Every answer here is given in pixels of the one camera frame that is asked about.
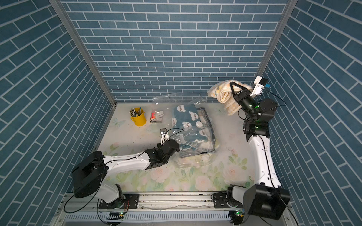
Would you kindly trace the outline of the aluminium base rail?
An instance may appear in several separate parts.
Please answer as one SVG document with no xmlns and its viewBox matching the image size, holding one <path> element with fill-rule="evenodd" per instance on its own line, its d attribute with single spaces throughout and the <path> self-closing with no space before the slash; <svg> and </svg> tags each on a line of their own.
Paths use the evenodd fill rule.
<svg viewBox="0 0 362 226">
<path fill-rule="evenodd" d="M 97 198 L 67 198 L 56 212 L 52 226 L 116 225 L 127 223 L 206 223 L 217 222 L 228 226 L 241 224 L 296 226 L 292 209 L 285 209 L 279 220 L 248 215 L 242 208 L 232 208 L 226 202 L 225 192 L 141 192 L 125 193 L 120 207 Z"/>
</svg>

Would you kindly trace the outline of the aluminium corner post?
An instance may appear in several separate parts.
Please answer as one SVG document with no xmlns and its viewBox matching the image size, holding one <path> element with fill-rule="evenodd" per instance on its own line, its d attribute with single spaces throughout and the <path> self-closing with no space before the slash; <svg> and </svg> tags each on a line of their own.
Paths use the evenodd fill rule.
<svg viewBox="0 0 362 226">
<path fill-rule="evenodd" d="M 117 106 L 117 102 L 114 99 L 113 95 L 111 94 L 109 88 L 107 87 L 104 79 L 102 78 L 98 68 L 96 67 L 93 59 L 91 58 L 85 44 L 83 43 L 80 35 L 78 34 L 75 26 L 73 25 L 69 15 L 65 11 L 65 8 L 61 1 L 58 0 L 50 0 L 49 1 L 53 9 L 55 10 L 57 16 L 61 20 L 62 24 L 64 25 L 65 29 L 69 33 L 71 39 L 73 40 L 74 44 L 78 48 L 79 52 L 83 56 L 87 66 L 90 68 L 93 76 L 99 83 L 100 87 L 102 88 L 103 92 L 105 93 L 106 97 L 108 98 L 109 102 L 113 107 Z"/>
<path fill-rule="evenodd" d="M 260 63 L 259 65 L 259 68 L 258 68 L 258 71 L 256 72 L 256 76 L 262 76 L 263 75 L 263 72 L 265 71 L 266 69 L 266 66 L 273 54 L 273 51 L 282 35 L 282 32 L 284 31 L 284 28 L 288 22 L 288 19 L 290 18 L 291 16 L 291 13 L 292 11 L 294 10 L 294 7 L 296 6 L 297 4 L 297 0 L 290 0 L 287 2 L 285 8 L 284 8 L 284 11 L 281 15 L 281 19 L 279 21 L 279 23 L 277 24 L 276 26 L 276 29 L 273 33 L 273 36 L 271 38 L 271 41 L 268 45 L 268 49 L 267 51 L 265 52 L 265 55 L 264 55 L 264 58 L 262 60 L 262 62 Z"/>
</svg>

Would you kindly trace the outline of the white plastic bag clip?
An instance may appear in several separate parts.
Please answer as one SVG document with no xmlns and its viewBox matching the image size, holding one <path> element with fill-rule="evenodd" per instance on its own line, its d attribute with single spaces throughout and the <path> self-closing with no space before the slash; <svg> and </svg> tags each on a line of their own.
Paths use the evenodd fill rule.
<svg viewBox="0 0 362 226">
<path fill-rule="evenodd" d="M 155 111 L 154 113 L 155 118 L 162 118 L 164 116 L 163 111 Z"/>
</svg>

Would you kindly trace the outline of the blue cloud pattern blanket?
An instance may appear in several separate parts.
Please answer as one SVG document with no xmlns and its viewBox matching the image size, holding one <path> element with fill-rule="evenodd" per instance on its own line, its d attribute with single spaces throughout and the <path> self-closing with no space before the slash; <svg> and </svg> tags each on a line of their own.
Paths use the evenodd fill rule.
<svg viewBox="0 0 362 226">
<path fill-rule="evenodd" d="M 216 152 L 214 128 L 204 107 L 179 105 L 173 109 L 171 122 L 173 128 L 181 130 L 172 136 L 180 145 L 181 158 Z"/>
</svg>

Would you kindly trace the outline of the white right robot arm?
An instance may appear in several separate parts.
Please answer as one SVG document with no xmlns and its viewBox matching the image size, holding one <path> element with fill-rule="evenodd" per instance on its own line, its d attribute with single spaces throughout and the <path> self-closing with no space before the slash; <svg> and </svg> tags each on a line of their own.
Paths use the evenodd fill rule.
<svg viewBox="0 0 362 226">
<path fill-rule="evenodd" d="M 246 117 L 243 132 L 255 161 L 255 183 L 249 188 L 230 185 L 226 202 L 232 208 L 242 208 L 246 214 L 262 219 L 278 220 L 290 201 L 290 193 L 282 188 L 276 175 L 270 151 L 269 121 L 278 103 L 272 99 L 254 100 L 256 93 L 230 82 L 232 96 Z"/>
</svg>

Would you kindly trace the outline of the highlighter marker pack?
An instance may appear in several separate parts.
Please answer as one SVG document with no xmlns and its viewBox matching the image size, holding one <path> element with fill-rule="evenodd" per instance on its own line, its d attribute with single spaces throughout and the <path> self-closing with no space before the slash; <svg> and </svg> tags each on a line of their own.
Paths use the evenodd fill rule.
<svg viewBox="0 0 362 226">
<path fill-rule="evenodd" d="M 150 118 L 150 123 L 161 123 L 163 116 L 164 116 L 163 111 L 152 112 L 151 113 L 151 118 Z"/>
</svg>

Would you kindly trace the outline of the orange checkered sunflower blanket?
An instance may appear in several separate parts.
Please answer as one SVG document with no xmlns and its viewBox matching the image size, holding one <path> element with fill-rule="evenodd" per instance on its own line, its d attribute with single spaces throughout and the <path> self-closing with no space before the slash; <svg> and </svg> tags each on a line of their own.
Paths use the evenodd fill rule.
<svg viewBox="0 0 362 226">
<path fill-rule="evenodd" d="M 217 99 L 218 102 L 224 105 L 224 109 L 227 111 L 227 115 L 233 115 L 238 110 L 241 109 L 241 106 L 237 104 L 232 95 L 232 90 L 230 83 L 235 82 L 236 84 L 247 88 L 249 91 L 253 91 L 253 88 L 250 85 L 241 83 L 236 80 L 227 80 L 222 81 L 214 86 L 212 86 L 208 91 L 208 97 Z"/>
</svg>

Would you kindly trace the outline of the pens in bucket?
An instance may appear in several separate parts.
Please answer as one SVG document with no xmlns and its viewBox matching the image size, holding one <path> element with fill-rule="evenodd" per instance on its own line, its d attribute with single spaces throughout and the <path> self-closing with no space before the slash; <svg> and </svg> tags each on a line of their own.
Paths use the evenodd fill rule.
<svg viewBox="0 0 362 226">
<path fill-rule="evenodd" d="M 143 110 L 141 107 L 138 108 L 131 108 L 130 109 L 130 116 L 131 117 L 139 117 L 143 113 Z"/>
</svg>

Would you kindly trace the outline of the left aluminium corner post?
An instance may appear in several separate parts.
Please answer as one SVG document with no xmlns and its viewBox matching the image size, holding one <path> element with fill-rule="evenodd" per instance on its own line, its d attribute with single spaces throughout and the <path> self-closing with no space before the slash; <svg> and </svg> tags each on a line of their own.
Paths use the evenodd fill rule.
<svg viewBox="0 0 362 226">
<path fill-rule="evenodd" d="M 106 97 L 108 98 L 109 102 L 113 107 L 117 106 L 117 102 L 114 99 L 113 95 L 111 94 L 109 88 L 107 87 L 104 79 L 102 78 L 98 68 L 96 67 L 93 59 L 91 58 L 85 44 L 83 43 L 80 35 L 78 34 L 75 26 L 73 25 L 69 15 L 65 11 L 65 8 L 61 1 L 58 0 L 50 0 L 49 1 L 53 9 L 55 10 L 57 16 L 61 20 L 62 24 L 64 25 L 65 29 L 69 33 L 71 39 L 73 40 L 74 44 L 78 48 L 79 52 L 83 56 L 87 66 L 90 68 L 93 76 L 99 83 L 100 87 L 102 88 L 103 92 L 105 93 Z"/>
</svg>

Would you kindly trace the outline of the right aluminium corner post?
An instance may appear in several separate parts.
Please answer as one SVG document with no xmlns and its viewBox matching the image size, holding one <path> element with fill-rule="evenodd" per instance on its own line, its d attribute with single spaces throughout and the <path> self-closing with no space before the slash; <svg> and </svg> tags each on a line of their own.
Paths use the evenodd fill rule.
<svg viewBox="0 0 362 226">
<path fill-rule="evenodd" d="M 258 68 L 258 71 L 256 72 L 256 76 L 262 76 L 263 75 L 263 72 L 265 71 L 266 69 L 266 66 L 273 54 L 273 51 L 282 35 L 282 32 L 284 31 L 284 28 L 288 22 L 288 19 L 290 18 L 291 16 L 291 13 L 292 11 L 294 10 L 294 7 L 296 6 L 297 4 L 297 0 L 290 0 L 287 2 L 285 8 L 284 8 L 284 11 L 281 15 L 281 19 L 279 21 L 279 23 L 277 24 L 276 26 L 276 29 L 273 33 L 273 36 L 271 38 L 271 41 L 268 45 L 268 49 L 267 51 L 265 52 L 265 55 L 264 55 L 264 58 L 262 60 L 262 62 L 260 63 L 259 65 L 259 68 Z"/>
</svg>

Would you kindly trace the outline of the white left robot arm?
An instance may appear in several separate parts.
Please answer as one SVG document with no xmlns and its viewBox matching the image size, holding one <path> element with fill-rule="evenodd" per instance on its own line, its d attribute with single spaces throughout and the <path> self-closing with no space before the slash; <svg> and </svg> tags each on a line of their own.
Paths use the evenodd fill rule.
<svg viewBox="0 0 362 226">
<path fill-rule="evenodd" d="M 94 194 L 109 204 L 120 201 L 123 198 L 120 185 L 111 184 L 106 178 L 121 172 L 161 167 L 179 151 L 179 144 L 171 139 L 136 154 L 111 156 L 93 152 L 72 169 L 74 196 L 84 198 Z"/>
</svg>

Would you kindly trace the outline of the clear plastic vacuum bag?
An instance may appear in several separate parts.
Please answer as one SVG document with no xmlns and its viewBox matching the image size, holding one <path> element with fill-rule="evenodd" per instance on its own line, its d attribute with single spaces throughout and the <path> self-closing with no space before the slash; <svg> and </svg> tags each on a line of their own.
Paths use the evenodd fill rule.
<svg viewBox="0 0 362 226">
<path fill-rule="evenodd" d="M 166 128 L 166 140 L 174 140 L 180 151 L 172 158 L 179 168 L 210 165 L 216 157 L 219 142 L 206 110 L 204 97 L 171 93 L 152 99 L 153 113 Z"/>
</svg>

